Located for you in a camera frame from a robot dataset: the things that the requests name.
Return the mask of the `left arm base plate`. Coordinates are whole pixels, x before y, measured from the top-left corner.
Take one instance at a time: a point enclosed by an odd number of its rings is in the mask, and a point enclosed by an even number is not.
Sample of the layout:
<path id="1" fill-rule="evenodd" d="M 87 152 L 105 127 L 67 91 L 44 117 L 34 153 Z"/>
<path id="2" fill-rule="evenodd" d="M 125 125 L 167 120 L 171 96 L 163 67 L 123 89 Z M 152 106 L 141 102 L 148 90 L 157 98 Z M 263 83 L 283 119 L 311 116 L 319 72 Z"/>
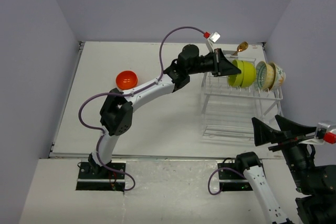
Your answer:
<path id="1" fill-rule="evenodd" d="M 125 175 L 102 168 L 95 173 L 88 162 L 79 162 L 77 191 L 121 191 L 125 189 Z"/>

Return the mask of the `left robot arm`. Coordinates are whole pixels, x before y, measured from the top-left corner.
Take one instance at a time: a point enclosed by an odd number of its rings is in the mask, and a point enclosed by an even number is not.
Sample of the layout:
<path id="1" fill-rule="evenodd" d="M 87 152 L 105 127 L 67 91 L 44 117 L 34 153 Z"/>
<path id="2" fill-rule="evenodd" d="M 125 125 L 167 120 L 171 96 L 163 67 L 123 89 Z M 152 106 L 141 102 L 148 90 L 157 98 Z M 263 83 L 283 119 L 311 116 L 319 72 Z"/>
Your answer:
<path id="1" fill-rule="evenodd" d="M 182 89 L 190 82 L 192 74 L 206 72 L 222 77 L 240 74 L 241 70 L 224 56 L 220 48 L 201 56 L 199 48 L 189 44 L 154 80 L 134 89 L 112 89 L 104 93 L 106 99 L 99 112 L 101 125 L 98 127 L 102 134 L 88 159 L 91 173 L 97 178 L 108 175 L 113 149 L 120 135 L 130 129 L 133 113 L 137 109 L 163 95 Z"/>

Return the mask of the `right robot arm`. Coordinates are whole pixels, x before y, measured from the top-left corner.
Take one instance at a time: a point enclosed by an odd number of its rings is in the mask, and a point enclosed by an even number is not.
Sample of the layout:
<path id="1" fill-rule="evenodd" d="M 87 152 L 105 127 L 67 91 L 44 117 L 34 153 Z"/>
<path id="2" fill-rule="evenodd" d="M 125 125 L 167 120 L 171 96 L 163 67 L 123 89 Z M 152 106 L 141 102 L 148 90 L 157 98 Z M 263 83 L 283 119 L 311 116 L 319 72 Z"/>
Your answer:
<path id="1" fill-rule="evenodd" d="M 270 151 L 282 152 L 295 190 L 302 194 L 295 199 L 302 223 L 335 223 L 335 165 L 314 163 L 315 144 L 335 144 L 335 124 L 324 121 L 305 126 L 281 115 L 275 119 L 278 130 L 252 118 L 255 146 L 269 144 Z M 291 223 L 271 191 L 256 153 L 237 155 L 234 172 L 251 185 L 267 223 Z"/>

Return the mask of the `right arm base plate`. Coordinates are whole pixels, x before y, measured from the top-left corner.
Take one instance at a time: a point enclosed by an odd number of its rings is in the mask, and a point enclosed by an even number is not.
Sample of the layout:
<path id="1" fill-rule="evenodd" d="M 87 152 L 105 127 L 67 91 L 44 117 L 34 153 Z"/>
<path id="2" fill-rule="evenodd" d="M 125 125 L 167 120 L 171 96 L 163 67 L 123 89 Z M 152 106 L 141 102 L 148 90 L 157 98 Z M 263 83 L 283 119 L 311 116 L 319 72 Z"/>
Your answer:
<path id="1" fill-rule="evenodd" d="M 235 160 L 225 158 L 217 164 L 218 168 L 226 167 L 236 170 Z M 249 182 L 231 170 L 221 169 L 218 172 L 220 190 L 225 191 L 252 191 Z"/>

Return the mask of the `orange bowl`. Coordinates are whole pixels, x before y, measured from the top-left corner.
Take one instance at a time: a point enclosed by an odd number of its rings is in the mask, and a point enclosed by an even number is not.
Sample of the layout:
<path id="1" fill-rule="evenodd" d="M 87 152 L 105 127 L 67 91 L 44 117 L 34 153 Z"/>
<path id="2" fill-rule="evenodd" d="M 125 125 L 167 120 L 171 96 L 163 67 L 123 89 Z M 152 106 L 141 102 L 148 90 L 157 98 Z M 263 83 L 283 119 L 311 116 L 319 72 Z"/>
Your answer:
<path id="1" fill-rule="evenodd" d="M 121 90 L 128 90 L 136 87 L 138 84 L 137 76 L 118 76 L 116 77 L 116 85 Z"/>
<path id="2" fill-rule="evenodd" d="M 116 85 L 119 89 L 127 90 L 136 87 L 138 84 L 138 77 L 135 72 L 125 70 L 116 76 Z"/>

